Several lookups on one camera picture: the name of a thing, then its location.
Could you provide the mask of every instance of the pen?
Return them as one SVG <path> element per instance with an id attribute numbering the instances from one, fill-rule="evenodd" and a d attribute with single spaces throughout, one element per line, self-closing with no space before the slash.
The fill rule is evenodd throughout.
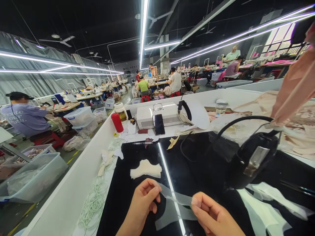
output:
<path id="1" fill-rule="evenodd" d="M 145 142 L 145 143 L 133 143 L 133 145 L 140 145 L 140 144 L 153 144 L 152 142 Z"/>

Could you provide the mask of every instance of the red bottle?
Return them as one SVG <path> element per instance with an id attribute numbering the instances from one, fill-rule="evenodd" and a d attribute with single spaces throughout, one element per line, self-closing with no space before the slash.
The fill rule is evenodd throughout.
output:
<path id="1" fill-rule="evenodd" d="M 111 118 L 112 118 L 112 120 L 113 120 L 113 123 L 114 123 L 114 126 L 115 126 L 115 128 L 116 128 L 116 131 L 117 131 L 118 133 L 121 133 L 122 131 L 124 131 L 124 128 L 123 128 L 123 126 L 122 126 L 122 122 L 121 122 L 121 120 L 120 120 L 120 118 L 119 118 L 118 113 L 112 114 L 112 115 L 111 115 Z"/>

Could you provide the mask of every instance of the scissors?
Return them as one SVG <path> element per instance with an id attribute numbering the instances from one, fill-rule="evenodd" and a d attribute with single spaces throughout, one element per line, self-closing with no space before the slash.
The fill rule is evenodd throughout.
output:
<path id="1" fill-rule="evenodd" d="M 287 181 L 284 181 L 284 180 L 280 180 L 280 182 L 281 182 L 282 185 L 284 185 L 286 187 L 289 187 L 289 188 L 291 188 L 293 190 L 296 190 L 298 192 L 304 193 L 304 194 L 306 194 L 308 196 L 311 196 L 311 197 L 315 198 L 315 195 L 311 194 L 311 193 L 315 193 L 314 190 L 311 190 L 311 189 L 308 189 L 308 188 L 304 188 L 302 186 L 298 186 L 296 184 L 293 184 L 293 183 L 290 183 L 290 182 L 287 182 Z"/>

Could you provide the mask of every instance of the pink shirt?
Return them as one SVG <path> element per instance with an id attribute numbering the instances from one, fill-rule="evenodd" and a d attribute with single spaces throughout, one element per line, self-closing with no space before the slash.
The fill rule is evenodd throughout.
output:
<path id="1" fill-rule="evenodd" d="M 225 75 L 226 76 L 230 76 L 230 75 L 235 75 L 237 74 L 237 70 L 236 70 L 236 66 L 239 62 L 238 61 L 234 61 L 232 62 L 228 67 L 227 69 L 225 70 Z"/>

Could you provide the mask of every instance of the purple shirt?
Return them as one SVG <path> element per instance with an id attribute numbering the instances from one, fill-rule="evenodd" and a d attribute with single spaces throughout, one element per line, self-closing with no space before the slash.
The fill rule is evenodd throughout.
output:
<path id="1" fill-rule="evenodd" d="M 48 113 L 47 110 L 28 104 L 13 104 L 12 108 L 11 105 L 5 106 L 1 108 L 0 112 L 21 134 L 30 137 L 50 129 L 50 124 L 44 119 Z"/>
<path id="2" fill-rule="evenodd" d="M 232 62 L 226 69 L 225 71 L 225 75 L 226 76 L 230 76 L 230 75 L 235 75 L 237 74 L 237 70 L 236 70 L 236 66 L 239 62 L 238 61 L 235 61 L 235 62 Z"/>

